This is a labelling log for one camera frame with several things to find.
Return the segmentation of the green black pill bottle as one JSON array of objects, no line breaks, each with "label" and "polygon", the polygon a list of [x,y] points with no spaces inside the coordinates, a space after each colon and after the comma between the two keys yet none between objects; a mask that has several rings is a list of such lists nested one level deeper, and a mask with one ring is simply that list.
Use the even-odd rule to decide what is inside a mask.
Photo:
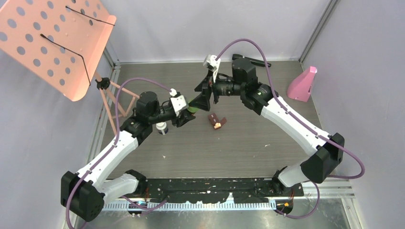
[{"label": "green black pill bottle", "polygon": [[190,114],[194,114],[194,113],[196,113],[196,112],[198,111],[198,109],[195,108],[195,107],[192,107],[192,106],[188,105],[187,111],[188,111]]}]

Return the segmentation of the brown translucent pill container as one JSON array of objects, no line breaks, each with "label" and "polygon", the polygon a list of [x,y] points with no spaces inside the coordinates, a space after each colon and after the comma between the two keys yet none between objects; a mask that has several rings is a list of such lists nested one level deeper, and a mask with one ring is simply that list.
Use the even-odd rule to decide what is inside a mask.
[{"label": "brown translucent pill container", "polygon": [[208,120],[210,121],[211,125],[213,126],[214,130],[219,130],[219,129],[215,129],[214,125],[216,123],[220,123],[222,126],[221,128],[226,124],[227,119],[225,117],[223,117],[222,119],[219,119],[218,116],[216,115],[216,113],[212,113],[208,115]]}]

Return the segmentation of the green bottle cap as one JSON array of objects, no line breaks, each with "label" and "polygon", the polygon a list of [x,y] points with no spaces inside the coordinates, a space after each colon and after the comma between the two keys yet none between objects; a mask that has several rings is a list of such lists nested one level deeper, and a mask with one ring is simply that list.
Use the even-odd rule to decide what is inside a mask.
[{"label": "green bottle cap", "polygon": [[192,107],[192,106],[191,106],[191,100],[189,100],[189,101],[188,101],[188,108],[187,108],[187,110],[188,110],[190,113],[194,114],[194,113],[196,113],[196,112],[199,111],[199,108]]}]

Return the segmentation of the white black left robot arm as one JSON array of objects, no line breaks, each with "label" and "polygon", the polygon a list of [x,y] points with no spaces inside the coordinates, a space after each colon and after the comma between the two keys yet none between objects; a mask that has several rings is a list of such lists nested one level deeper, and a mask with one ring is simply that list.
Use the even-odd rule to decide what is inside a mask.
[{"label": "white black left robot arm", "polygon": [[128,170],[107,181],[120,162],[135,151],[152,133],[153,125],[171,121],[181,127],[195,117],[187,110],[184,95],[171,91],[169,100],[160,103],[157,94],[143,92],[133,115],[123,122],[117,135],[90,163],[77,172],[67,171],[61,179],[61,205],[86,222],[94,220],[104,205],[126,194],[142,197],[146,193],[146,177]]}]

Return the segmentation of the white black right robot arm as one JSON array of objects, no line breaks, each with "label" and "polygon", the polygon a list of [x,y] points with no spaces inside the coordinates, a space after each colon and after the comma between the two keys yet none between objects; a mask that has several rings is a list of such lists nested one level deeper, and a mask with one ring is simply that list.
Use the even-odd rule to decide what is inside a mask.
[{"label": "white black right robot arm", "polygon": [[340,164],[344,138],[318,129],[296,113],[271,86],[259,82],[256,67],[248,59],[232,61],[232,76],[218,72],[220,60],[215,55],[208,55],[203,64],[208,73],[194,89],[200,94],[190,101],[191,107],[209,111],[220,96],[239,96],[245,107],[275,123],[309,156],[274,174],[272,187],[277,195],[286,195],[293,185],[304,181],[321,184]]}]

